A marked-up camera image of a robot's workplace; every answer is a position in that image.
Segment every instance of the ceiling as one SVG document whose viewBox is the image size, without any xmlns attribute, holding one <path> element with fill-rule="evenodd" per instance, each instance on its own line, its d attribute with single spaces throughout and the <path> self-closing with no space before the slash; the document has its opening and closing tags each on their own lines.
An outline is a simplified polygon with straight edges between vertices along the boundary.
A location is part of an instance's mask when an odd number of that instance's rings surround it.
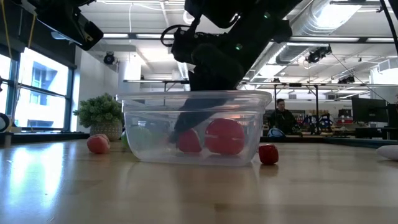
<svg viewBox="0 0 398 224">
<path fill-rule="evenodd" d="M 115 4 L 115 0 L 104 2 L 97 0 L 89 6 L 81 7 L 83 15 L 93 21 L 103 32 L 139 32 L 139 33 L 161 33 L 165 28 L 175 24 L 186 24 L 183 20 L 184 0 L 169 1 L 143 1 L 146 4 L 131 4 L 125 0 L 124 4 Z M 303 0 L 288 16 L 292 19 L 297 15 L 310 0 Z M 342 36 L 383 36 L 390 37 L 391 31 L 384 13 L 376 13 L 376 7 L 362 7 L 354 16 L 334 31 L 332 35 Z M 391 13 L 394 24 L 398 27 L 396 18 Z M 202 18 L 197 31 L 219 34 L 227 30 L 219 29 L 208 19 Z M 106 49 L 114 46 L 133 45 L 137 53 L 145 61 L 142 66 L 142 74 L 146 79 L 158 77 L 158 74 L 169 75 L 172 70 L 178 70 L 177 62 L 169 49 L 164 47 L 159 40 L 101 40 L 96 49 Z M 346 68 L 353 68 L 355 74 L 366 82 L 369 76 L 369 68 L 377 65 L 389 56 L 396 56 L 395 48 L 391 44 L 331 44 L 334 55 Z M 105 50 L 92 52 L 99 58 L 105 55 Z M 127 60 L 130 52 L 115 52 L 120 60 Z M 342 64 L 332 55 L 327 56 L 320 63 L 312 65 L 308 69 L 303 64 L 305 55 L 300 57 L 291 66 L 285 68 L 277 76 L 282 82 L 328 82 L 331 77 L 346 70 Z M 264 82 L 266 78 L 254 78 L 254 82 Z"/>
</svg>

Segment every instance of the table surface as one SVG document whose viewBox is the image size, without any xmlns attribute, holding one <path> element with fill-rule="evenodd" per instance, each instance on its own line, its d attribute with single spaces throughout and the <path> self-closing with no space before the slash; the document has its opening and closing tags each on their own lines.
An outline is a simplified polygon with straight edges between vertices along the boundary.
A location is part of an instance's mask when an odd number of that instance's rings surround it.
<svg viewBox="0 0 398 224">
<path fill-rule="evenodd" d="M 374 149 L 278 144 L 277 166 L 138 162 L 113 143 L 0 149 L 0 223 L 396 223 L 398 162 Z"/>
</svg>

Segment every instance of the person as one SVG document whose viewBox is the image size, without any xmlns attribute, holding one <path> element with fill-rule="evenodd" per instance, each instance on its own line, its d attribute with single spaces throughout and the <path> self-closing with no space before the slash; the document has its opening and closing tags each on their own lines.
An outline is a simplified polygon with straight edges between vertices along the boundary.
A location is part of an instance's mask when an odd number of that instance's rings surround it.
<svg viewBox="0 0 398 224">
<path fill-rule="evenodd" d="M 296 125 L 293 114 L 285 109 L 285 100 L 277 100 L 277 109 L 271 114 L 269 119 L 270 128 L 277 128 L 285 134 L 292 134 Z"/>
</svg>

